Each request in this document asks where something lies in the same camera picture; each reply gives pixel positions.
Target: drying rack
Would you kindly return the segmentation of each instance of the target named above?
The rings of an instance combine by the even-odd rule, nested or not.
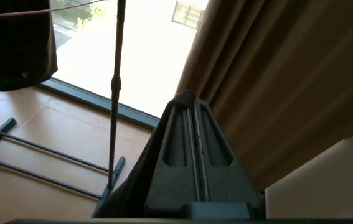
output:
[[[74,162],[78,162],[88,167],[92,167],[94,169],[100,170],[102,172],[108,173],[108,183],[106,188],[103,191],[102,195],[98,195],[87,190],[83,190],[79,187],[72,186],[70,184],[63,183],[61,181],[52,179],[50,177],[46,177],[44,175],[37,174],[35,172],[31,172],[29,170],[5,163],[0,161],[0,166],[8,168],[10,170],[14,170],[16,172],[29,175],[35,177],[40,180],[44,180],[46,182],[64,187],[69,190],[73,190],[74,192],[78,192],[80,194],[84,194],[93,198],[97,198],[101,200],[103,197],[111,193],[113,186],[115,185],[118,177],[122,171],[122,168],[125,164],[125,158],[120,157],[118,160],[114,170],[114,151],[115,151],[115,136],[116,136],[116,122],[118,119],[118,100],[120,97],[120,90],[121,90],[121,78],[120,78],[120,67],[121,67],[121,48],[122,48],[122,38],[123,38],[123,23],[125,18],[125,0],[118,0],[118,7],[117,7],[117,26],[116,26],[116,43],[115,43],[115,66],[114,66],[114,75],[111,80],[111,129],[110,129],[110,158],[109,158],[109,169],[98,166],[96,164],[92,164],[91,162],[84,161],[82,159],[70,156],[68,154],[64,154],[62,152],[56,151],[49,147],[42,146],[40,144],[36,144],[34,142],[25,140],[23,138],[19,138],[17,136],[8,134],[8,132],[17,124],[14,118],[9,118],[1,127],[0,127],[0,140],[2,138],[9,138],[17,142],[21,142],[23,144],[27,144],[29,146],[36,147],[40,150],[49,152],[51,154],[55,154],[57,156],[69,159]]]

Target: tiled floor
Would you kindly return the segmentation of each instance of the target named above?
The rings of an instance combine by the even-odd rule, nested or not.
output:
[[[0,93],[0,125],[13,117],[10,133],[86,161],[108,167],[110,119],[106,115],[35,88]],[[150,132],[118,122],[115,161],[126,164],[116,187],[136,163]],[[0,141],[0,161],[101,194],[107,177],[8,140]],[[77,195],[0,167],[0,223],[14,218],[86,220],[97,200]]]

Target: hanging fabric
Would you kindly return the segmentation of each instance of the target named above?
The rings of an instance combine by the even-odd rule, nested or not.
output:
[[[353,135],[353,1],[209,1],[181,90],[268,187]]]
[[[0,0],[0,13],[50,9],[49,0]],[[57,71],[50,13],[0,17],[0,91],[48,80]]]

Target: wall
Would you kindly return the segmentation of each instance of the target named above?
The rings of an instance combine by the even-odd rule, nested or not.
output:
[[[353,218],[353,137],[268,187],[268,218]]]

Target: brown curtain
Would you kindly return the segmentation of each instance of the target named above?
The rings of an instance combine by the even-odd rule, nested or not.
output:
[[[210,0],[185,89],[268,187],[353,135],[353,1]]]

